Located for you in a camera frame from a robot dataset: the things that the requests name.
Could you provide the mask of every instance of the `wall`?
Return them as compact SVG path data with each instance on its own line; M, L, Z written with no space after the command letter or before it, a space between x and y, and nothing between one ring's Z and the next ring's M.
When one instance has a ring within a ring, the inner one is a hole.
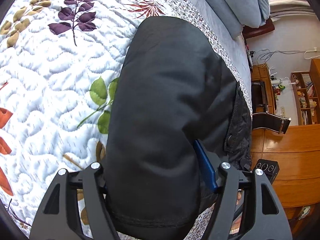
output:
M264 34L247 40L250 50L256 51L253 61L256 62L257 56L267 51L259 51L261 49L269 49L270 51L280 50L313 50L317 47L320 51L320 22L316 17L312 16L294 16L283 17L274 22L275 30L271 33ZM320 53L307 53L306 57L316 56ZM268 61L269 67L274 67L271 73L277 72L277 78L285 78L294 71L308 71L310 69L311 60L305 60L303 53L285 55L275 53ZM298 125L297 110L294 101L294 95L291 85L285 85L286 88L277 102L279 114L280 107L285 108L286 117L291 117L290 125Z

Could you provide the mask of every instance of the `red palm leaf pattern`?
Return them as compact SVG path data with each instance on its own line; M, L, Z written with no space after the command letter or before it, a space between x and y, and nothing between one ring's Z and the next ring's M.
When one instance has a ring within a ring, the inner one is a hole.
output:
M125 4L133 7L138 7L138 9L136 10L128 10L129 12L136 12L136 13L142 12L142 14L140 14L140 16L136 17L135 19L140 18L144 15L146 15L146 18L148 18L149 16L160 16L160 14L165 15L163 11L161 11L161 9L159 8L159 6L163 7L163 5L156 2L155 0L140 0L140 1L135 0L135 1L138 2L139 4Z

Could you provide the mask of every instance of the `white quilt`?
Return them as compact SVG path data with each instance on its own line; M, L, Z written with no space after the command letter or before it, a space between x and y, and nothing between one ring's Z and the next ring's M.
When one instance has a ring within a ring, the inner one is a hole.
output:
M16 0L0 24L0 199L27 236L57 171L84 169L105 154L116 78L149 16L198 27L251 109L240 75L189 0ZM78 199L90 236L81 192ZM188 239L201 237L210 211Z

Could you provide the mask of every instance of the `black chair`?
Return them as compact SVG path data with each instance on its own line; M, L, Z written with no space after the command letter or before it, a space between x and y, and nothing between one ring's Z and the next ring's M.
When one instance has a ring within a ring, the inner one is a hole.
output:
M252 82L251 93L253 110L252 130L265 128L277 132L278 134L285 134L291 122L291 118L281 117L269 113L267 93L264 82ZM263 107L264 112L256 113L257 107Z

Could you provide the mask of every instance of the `black jacket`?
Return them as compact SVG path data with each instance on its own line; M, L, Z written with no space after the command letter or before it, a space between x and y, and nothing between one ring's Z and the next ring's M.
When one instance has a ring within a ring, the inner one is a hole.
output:
M251 123L238 82L198 28L144 20L123 64L102 160L116 229L183 239L215 200L193 141L239 168L241 158L250 162Z

